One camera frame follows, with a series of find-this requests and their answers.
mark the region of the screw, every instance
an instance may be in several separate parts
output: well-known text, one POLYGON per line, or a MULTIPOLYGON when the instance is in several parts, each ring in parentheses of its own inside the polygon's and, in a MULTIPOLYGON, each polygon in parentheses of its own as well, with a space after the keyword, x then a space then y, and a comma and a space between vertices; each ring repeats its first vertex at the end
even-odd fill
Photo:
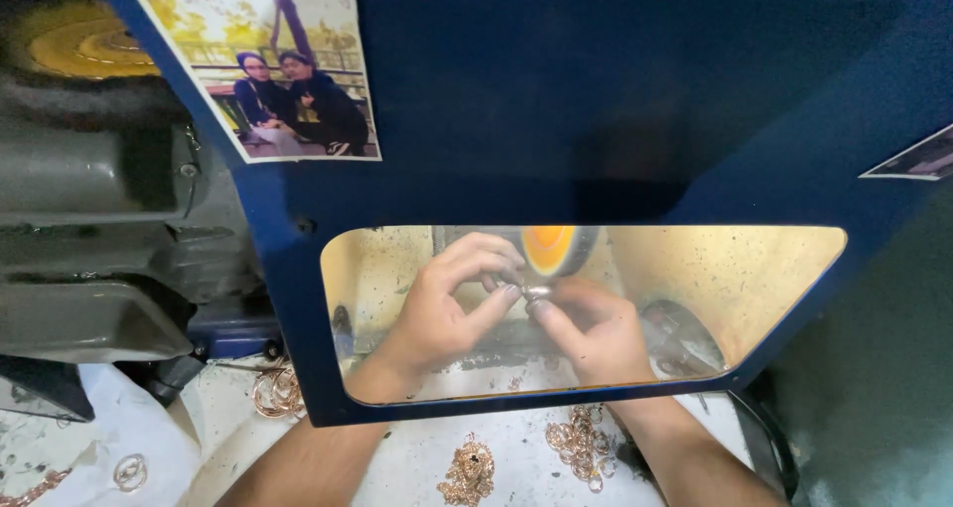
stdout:
POLYGON ((301 233, 314 233, 316 228, 315 221, 305 217, 295 219, 294 225, 301 230, 301 233))
POLYGON ((179 166, 179 175, 184 178, 193 178, 198 173, 198 167, 191 162, 186 162, 179 166))

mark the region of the man in black jacket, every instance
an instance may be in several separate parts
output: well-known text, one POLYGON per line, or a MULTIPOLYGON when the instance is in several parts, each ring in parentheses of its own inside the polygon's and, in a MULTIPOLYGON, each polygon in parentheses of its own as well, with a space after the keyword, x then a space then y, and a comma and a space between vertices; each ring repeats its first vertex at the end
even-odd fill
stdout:
POLYGON ((367 119, 357 109, 351 96, 314 63, 295 52, 278 57, 281 70, 293 80, 292 95, 317 115, 308 138, 327 149, 328 155, 365 157, 367 119))

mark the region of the forearm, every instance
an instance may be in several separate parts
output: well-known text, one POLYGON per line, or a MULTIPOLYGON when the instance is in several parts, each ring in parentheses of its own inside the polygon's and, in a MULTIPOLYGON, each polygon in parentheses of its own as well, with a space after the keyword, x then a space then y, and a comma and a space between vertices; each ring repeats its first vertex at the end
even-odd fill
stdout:
MULTIPOLYGON (((413 379, 393 374, 371 355, 347 379, 351 396, 367 402, 405 400, 413 379)), ((217 507, 350 505, 387 423, 316 429, 302 419, 232 485, 217 507)))
POLYGON ((672 397, 611 405, 671 507, 785 505, 672 397))

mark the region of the fingernail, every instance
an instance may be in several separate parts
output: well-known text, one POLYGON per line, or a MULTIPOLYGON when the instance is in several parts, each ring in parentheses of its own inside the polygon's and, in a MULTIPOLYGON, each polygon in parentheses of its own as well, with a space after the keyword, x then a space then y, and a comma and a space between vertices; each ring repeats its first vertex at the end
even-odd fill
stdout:
POLYGON ((539 317, 540 315, 544 315, 552 306, 553 304, 548 300, 537 299, 526 305, 526 313, 532 317, 539 317))
POLYGON ((506 287, 506 298, 510 300, 517 300, 521 296, 523 296, 523 290, 519 286, 509 284, 506 287))

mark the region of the sticker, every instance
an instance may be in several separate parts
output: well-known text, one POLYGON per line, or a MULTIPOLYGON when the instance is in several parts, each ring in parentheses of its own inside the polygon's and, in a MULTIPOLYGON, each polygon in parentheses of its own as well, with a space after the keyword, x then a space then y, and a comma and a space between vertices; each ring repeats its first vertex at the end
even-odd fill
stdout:
POLYGON ((381 160, 356 0, 138 0, 245 162, 381 160))
POLYGON ((864 172, 862 178, 936 181, 953 174, 953 125, 864 172))

